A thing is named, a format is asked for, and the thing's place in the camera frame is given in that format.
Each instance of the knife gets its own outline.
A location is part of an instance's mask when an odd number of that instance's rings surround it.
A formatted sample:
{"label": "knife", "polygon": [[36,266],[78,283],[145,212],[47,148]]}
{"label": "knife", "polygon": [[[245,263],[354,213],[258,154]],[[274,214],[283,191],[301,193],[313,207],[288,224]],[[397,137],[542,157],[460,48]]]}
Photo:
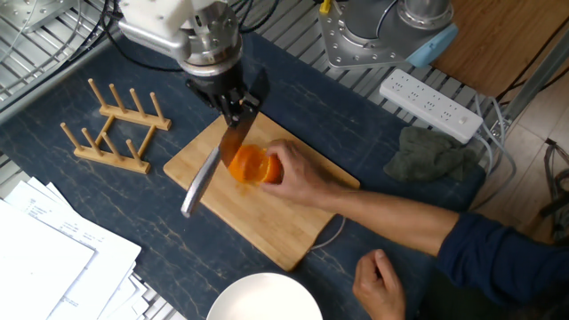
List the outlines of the knife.
{"label": "knife", "polygon": [[189,218],[199,203],[220,161],[226,167],[231,164],[258,113],[259,101],[246,92],[243,99],[243,112],[237,120],[234,119],[234,123],[225,131],[219,146],[213,149],[189,185],[188,193],[181,206],[181,214],[184,217]]}

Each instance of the cut orange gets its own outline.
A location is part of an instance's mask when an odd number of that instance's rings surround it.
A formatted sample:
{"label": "cut orange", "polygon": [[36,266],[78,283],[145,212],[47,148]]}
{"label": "cut orange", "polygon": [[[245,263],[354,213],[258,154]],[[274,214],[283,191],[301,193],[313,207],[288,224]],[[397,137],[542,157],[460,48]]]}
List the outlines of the cut orange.
{"label": "cut orange", "polygon": [[256,145],[242,146],[228,167],[229,173],[239,182],[278,183],[282,170],[276,155],[266,156]]}

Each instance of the bamboo cutting board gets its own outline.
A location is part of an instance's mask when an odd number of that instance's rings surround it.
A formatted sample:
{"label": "bamboo cutting board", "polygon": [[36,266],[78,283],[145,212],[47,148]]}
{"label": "bamboo cutting board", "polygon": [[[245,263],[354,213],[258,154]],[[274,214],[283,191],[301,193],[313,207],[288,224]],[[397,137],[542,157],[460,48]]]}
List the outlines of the bamboo cutting board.
{"label": "bamboo cutting board", "polygon": [[[220,116],[174,156],[164,166],[164,172],[188,189],[226,129],[225,120]],[[265,147],[278,139],[295,141],[313,163],[347,185],[359,188],[354,177],[263,114],[257,116],[243,143]],[[285,271],[294,269],[333,216],[329,212],[281,200],[255,186],[241,184],[233,179],[223,163],[213,175],[202,204]]]}

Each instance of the blue table surface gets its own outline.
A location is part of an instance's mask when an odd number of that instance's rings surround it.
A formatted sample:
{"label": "blue table surface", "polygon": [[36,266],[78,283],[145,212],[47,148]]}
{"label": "blue table surface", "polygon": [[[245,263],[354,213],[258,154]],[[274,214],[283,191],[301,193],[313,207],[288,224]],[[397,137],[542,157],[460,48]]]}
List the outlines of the blue table surface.
{"label": "blue table surface", "polygon": [[[121,40],[138,60],[174,67],[171,59]],[[430,183],[392,180],[383,165],[398,150],[398,137],[407,124],[396,116],[337,84],[257,35],[244,37],[247,83],[261,68],[271,91],[262,112],[355,176],[362,188],[404,196],[455,211],[467,210],[484,181],[477,167],[463,182],[448,178]],[[97,134],[106,121],[99,114],[88,78],[93,78],[108,103],[107,85],[114,83],[128,108],[128,90],[135,88],[142,105],[153,112],[149,92],[155,92],[169,132],[156,132],[145,155],[148,175],[78,159],[60,128],[66,122],[81,143],[85,127]],[[142,247],[137,272],[188,319],[206,318],[218,295],[237,279],[260,272],[283,274],[277,265],[235,230],[201,206],[189,220],[180,214],[184,190],[165,176],[163,166],[218,115],[188,88],[182,73],[140,68],[108,48],[0,127],[0,149],[27,174],[53,182],[86,219]],[[142,142],[148,127],[115,121],[109,131],[119,151],[121,142]],[[324,241],[339,226],[336,217],[320,236]],[[309,252],[288,276],[315,297],[324,319],[367,318],[351,291],[357,261],[382,248],[392,260],[407,297],[407,318],[413,318],[429,283],[433,258],[394,244],[355,222],[323,249]]]}

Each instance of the human hand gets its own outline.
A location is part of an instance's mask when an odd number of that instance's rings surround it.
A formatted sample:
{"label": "human hand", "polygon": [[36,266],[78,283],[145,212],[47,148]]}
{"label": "human hand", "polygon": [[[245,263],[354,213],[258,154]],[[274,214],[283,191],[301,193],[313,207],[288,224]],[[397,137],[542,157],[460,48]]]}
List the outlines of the human hand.
{"label": "human hand", "polygon": [[372,320],[405,320],[403,286],[383,250],[369,252],[357,263],[353,292]]}
{"label": "human hand", "polygon": [[306,206],[319,206],[340,188],[334,182],[324,180],[291,141],[274,141],[267,148],[267,156],[271,155],[276,155],[283,166],[283,181],[280,184],[263,183],[260,188],[273,196]]}

